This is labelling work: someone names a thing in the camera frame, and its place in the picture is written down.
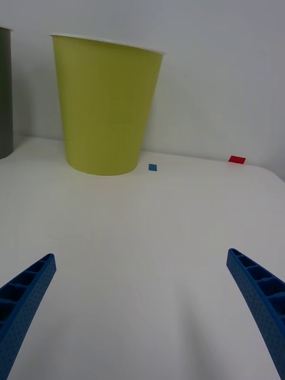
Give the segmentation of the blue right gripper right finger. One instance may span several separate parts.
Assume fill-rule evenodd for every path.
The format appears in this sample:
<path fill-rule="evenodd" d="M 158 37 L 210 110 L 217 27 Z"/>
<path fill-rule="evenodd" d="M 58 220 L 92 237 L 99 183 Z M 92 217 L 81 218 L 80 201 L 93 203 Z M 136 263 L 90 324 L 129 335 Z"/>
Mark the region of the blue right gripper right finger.
<path fill-rule="evenodd" d="M 226 266 L 234 278 L 281 379 L 285 378 L 285 284 L 236 249 Z"/>

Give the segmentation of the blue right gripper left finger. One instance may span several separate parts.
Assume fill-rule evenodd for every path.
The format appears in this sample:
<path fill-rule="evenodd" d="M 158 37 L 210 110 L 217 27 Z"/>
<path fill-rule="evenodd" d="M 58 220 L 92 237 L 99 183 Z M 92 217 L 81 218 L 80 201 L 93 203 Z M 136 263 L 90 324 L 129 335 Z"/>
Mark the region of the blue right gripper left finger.
<path fill-rule="evenodd" d="M 30 324 L 56 273 L 47 254 L 0 289 L 0 379 L 7 379 Z"/>

